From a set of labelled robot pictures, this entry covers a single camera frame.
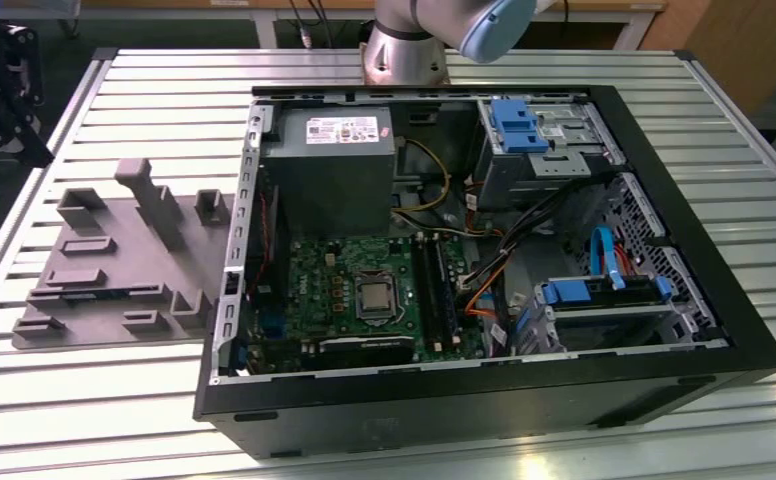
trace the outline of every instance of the cable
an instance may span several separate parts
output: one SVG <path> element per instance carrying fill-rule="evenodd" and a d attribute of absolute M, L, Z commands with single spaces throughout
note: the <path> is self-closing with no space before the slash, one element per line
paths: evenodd
<path fill-rule="evenodd" d="M 298 23 L 298 36 L 302 39 L 302 46 L 310 50 L 313 48 L 313 41 L 310 40 L 310 32 L 308 31 L 308 28 L 305 28 L 305 25 L 308 25 L 304 21 L 302 21 L 302 17 L 298 14 L 298 8 L 296 8 L 296 3 L 293 3 L 293 0 L 288 0 L 290 2 L 290 7 L 293 8 L 293 15 L 296 16 L 296 23 Z"/>
<path fill-rule="evenodd" d="M 473 227 L 473 210 L 468 210 L 468 213 L 465 214 L 465 231 L 468 233 L 485 233 L 485 230 L 477 230 Z M 501 232 L 497 228 L 492 228 L 491 231 L 499 237 L 504 236 L 504 232 Z"/>
<path fill-rule="evenodd" d="M 569 25 L 569 0 L 563 0 L 563 23 L 560 24 L 560 38 L 565 37 Z"/>
<path fill-rule="evenodd" d="M 420 221 L 415 220 L 408 214 L 405 214 L 403 212 L 392 212 L 392 213 L 405 223 L 408 223 L 413 227 L 419 228 L 420 230 L 432 230 L 433 232 L 452 233 L 453 235 L 459 235 L 461 237 L 472 237 L 472 238 L 483 238 L 483 237 L 489 236 L 487 234 L 463 232 L 461 230 L 457 230 L 457 229 L 451 228 L 451 227 L 433 227 L 432 225 L 427 225 L 425 223 L 421 223 Z"/>
<path fill-rule="evenodd" d="M 317 15 L 317 18 L 322 22 L 322 29 L 325 30 L 325 37 L 329 42 L 329 48 L 334 48 L 334 41 L 332 40 L 332 30 L 329 29 L 329 22 L 328 19 L 325 18 L 325 8 L 322 8 L 322 0 L 317 0 L 320 8 L 317 8 L 317 6 L 313 4 L 313 0 L 308 0 L 308 4 L 310 5 L 313 13 Z"/>
<path fill-rule="evenodd" d="M 568 195 L 575 191 L 612 180 L 619 172 L 608 171 L 595 177 L 572 180 L 559 190 L 551 193 L 540 200 L 519 217 L 513 226 L 507 230 L 500 243 L 497 244 L 496 253 L 483 266 L 473 270 L 464 278 L 463 285 L 468 285 L 488 270 L 496 268 L 501 262 L 507 262 L 512 251 L 519 246 L 521 240 L 533 232 L 533 229 L 541 225 L 556 213 L 559 207 L 565 202 Z"/>
<path fill-rule="evenodd" d="M 477 300 L 480 300 L 480 297 L 483 296 L 483 293 L 489 288 L 489 285 L 492 285 L 492 282 L 495 281 L 495 279 L 501 274 L 501 272 L 504 271 L 505 268 L 507 268 L 507 264 L 504 263 L 497 268 L 497 270 L 495 270 L 492 272 L 492 274 L 489 275 L 489 278 L 485 280 L 485 282 L 483 282 L 483 286 L 477 290 L 477 293 L 473 294 L 473 297 L 471 297 L 471 300 L 465 304 L 465 315 L 471 315 L 471 311 L 473 310 L 473 304 L 477 303 Z"/>
<path fill-rule="evenodd" d="M 424 205 L 417 205 L 416 207 L 401 207 L 401 208 L 392 209 L 393 212 L 420 212 L 421 210 L 427 210 L 428 208 L 435 208 L 439 205 L 441 205 L 441 203 L 444 203 L 444 200 L 447 199 L 448 193 L 451 191 L 451 175 L 447 172 L 447 167 L 444 166 L 444 162 L 441 161 L 439 156 L 433 153 L 433 151 L 429 150 L 429 148 L 423 143 L 420 143 L 417 140 L 412 140 L 411 138 L 407 138 L 405 142 L 411 143 L 412 145 L 415 145 L 417 148 L 420 148 L 424 151 L 424 153 L 429 156 L 432 161 L 436 162 L 436 165 L 439 165 L 439 169 L 441 170 L 441 175 L 444 176 L 444 186 L 441 188 L 441 194 L 432 202 L 425 203 Z"/>

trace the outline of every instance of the metal table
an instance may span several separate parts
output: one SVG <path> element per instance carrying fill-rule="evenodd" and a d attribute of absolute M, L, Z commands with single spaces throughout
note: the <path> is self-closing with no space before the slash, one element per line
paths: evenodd
<path fill-rule="evenodd" d="M 696 62 L 671 53 L 515 53 L 456 84 L 619 87 L 776 336 L 776 153 Z M 641 428 L 572 432 L 257 464 L 192 420 L 201 345 L 20 353 L 10 329 L 60 229 L 69 187 L 128 196 L 120 157 L 149 157 L 176 194 L 232 192 L 249 89 L 361 81 L 357 51 L 122 50 L 85 73 L 0 231 L 0 473 L 134 478 L 237 471 L 260 478 L 680 478 L 776 476 L 776 375 Z"/>

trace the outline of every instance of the green motherboard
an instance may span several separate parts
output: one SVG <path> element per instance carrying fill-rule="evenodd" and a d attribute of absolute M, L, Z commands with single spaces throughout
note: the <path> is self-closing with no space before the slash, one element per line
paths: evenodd
<path fill-rule="evenodd" d="M 457 237 L 440 240 L 451 280 L 467 272 L 463 243 Z M 436 351 L 427 345 L 411 238 L 300 239 L 290 246 L 289 296 L 285 311 L 286 340 L 356 335 L 405 336 L 415 339 L 415 362 L 480 358 L 477 328 L 464 328 L 459 343 Z M 391 278 L 396 315 L 383 322 L 364 321 L 360 314 L 363 275 Z M 296 369 L 288 365 L 280 370 Z"/>

